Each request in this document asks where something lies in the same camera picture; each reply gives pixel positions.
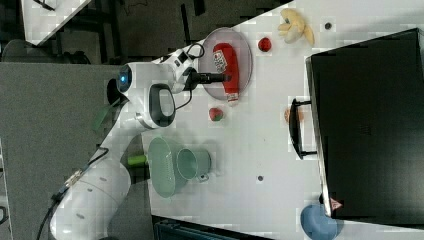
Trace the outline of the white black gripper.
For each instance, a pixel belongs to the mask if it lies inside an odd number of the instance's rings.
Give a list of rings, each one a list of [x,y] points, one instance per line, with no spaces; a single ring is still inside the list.
[[[161,58],[161,64],[172,69],[173,77],[170,80],[171,92],[173,94],[190,90],[188,82],[190,74],[195,70],[194,57],[183,49],[178,49],[174,53]],[[231,77],[221,73],[199,73],[200,84],[211,84],[216,82],[227,82]]]

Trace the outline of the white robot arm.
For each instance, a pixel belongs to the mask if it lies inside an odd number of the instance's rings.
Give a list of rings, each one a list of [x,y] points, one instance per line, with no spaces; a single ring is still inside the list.
[[[49,229],[56,240],[106,238],[109,223],[130,189],[130,175],[121,158],[134,137],[171,125],[176,94],[232,79],[225,73],[198,71],[194,59],[178,49],[160,62],[131,62],[120,68],[116,88],[127,102],[93,157],[54,197]]]

